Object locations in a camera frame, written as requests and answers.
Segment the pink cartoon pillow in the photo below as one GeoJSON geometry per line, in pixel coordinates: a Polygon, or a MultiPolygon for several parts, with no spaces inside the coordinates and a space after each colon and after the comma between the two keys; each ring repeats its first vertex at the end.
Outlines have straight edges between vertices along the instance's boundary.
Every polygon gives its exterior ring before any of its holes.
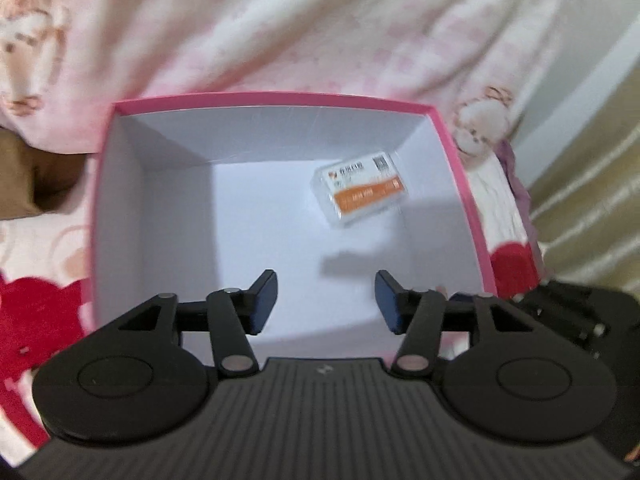
{"type": "Polygon", "coordinates": [[[573,0],[1,0],[1,122],[93,153],[117,101],[291,91],[518,119],[573,0]]]}

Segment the brown pillow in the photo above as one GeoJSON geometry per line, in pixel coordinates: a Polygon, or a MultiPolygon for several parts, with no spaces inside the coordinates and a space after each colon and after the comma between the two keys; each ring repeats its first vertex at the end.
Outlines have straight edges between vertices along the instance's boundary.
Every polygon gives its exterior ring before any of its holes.
{"type": "Polygon", "coordinates": [[[0,218],[39,216],[58,209],[85,170],[85,154],[34,148],[6,128],[0,138],[0,218]]]}

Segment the beige striped curtain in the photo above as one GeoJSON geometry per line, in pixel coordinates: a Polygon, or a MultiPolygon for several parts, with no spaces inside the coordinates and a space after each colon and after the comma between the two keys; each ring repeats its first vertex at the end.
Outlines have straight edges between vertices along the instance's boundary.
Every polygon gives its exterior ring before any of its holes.
{"type": "Polygon", "coordinates": [[[639,295],[639,70],[530,189],[542,275],[639,295]]]}

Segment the pink cardboard box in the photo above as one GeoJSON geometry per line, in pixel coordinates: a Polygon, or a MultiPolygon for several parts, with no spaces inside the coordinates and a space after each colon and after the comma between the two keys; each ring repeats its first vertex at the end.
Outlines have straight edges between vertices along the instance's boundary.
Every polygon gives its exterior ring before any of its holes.
{"type": "Polygon", "coordinates": [[[408,288],[493,292],[489,252],[457,151],[428,105],[326,94],[201,93],[114,106],[91,228],[96,324],[160,292],[182,301],[244,288],[265,270],[278,299],[258,359],[389,358],[399,337],[376,272],[408,288]],[[390,155],[406,195],[330,226],[321,167],[390,155]]]}

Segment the white orange card box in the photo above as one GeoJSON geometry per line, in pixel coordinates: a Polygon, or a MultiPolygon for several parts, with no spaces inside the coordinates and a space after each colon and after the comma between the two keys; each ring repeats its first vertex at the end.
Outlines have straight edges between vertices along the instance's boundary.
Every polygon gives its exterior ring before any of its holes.
{"type": "Polygon", "coordinates": [[[314,172],[311,189],[330,226],[346,226],[369,217],[408,194],[404,178],[387,152],[321,167],[314,172]]]}

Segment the red bear bed sheet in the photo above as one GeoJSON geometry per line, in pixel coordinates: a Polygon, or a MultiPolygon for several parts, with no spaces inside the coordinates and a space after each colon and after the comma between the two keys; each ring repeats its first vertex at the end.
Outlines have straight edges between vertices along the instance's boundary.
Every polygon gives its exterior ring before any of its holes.
{"type": "MultiPolygon", "coordinates": [[[[468,174],[498,289],[520,292],[537,276],[530,196],[508,148],[468,174]]],[[[58,209],[1,219],[1,455],[24,463],[48,440],[32,402],[45,358],[90,330],[89,220],[96,159],[58,209]]]]}

